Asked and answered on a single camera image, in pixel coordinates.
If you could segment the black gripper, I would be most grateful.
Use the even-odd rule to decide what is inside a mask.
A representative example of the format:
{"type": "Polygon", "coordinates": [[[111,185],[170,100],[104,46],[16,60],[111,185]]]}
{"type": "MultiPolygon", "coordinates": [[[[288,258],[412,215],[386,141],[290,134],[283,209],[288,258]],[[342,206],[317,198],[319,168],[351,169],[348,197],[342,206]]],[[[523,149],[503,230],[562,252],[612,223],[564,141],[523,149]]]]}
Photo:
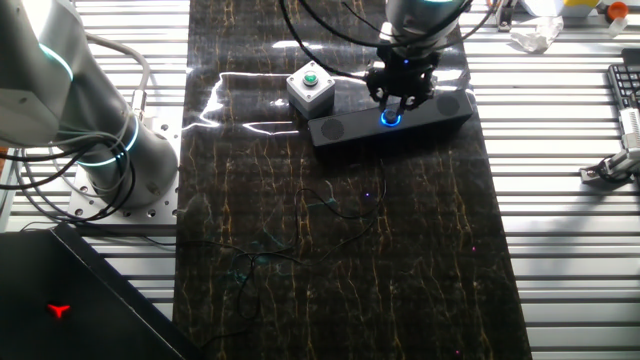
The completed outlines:
{"type": "Polygon", "coordinates": [[[384,63],[378,72],[366,74],[370,97],[383,113],[391,93],[401,93],[401,113],[417,109],[434,95],[433,72],[439,65],[441,52],[428,52],[415,57],[397,53],[397,48],[379,48],[376,55],[384,63]]]}

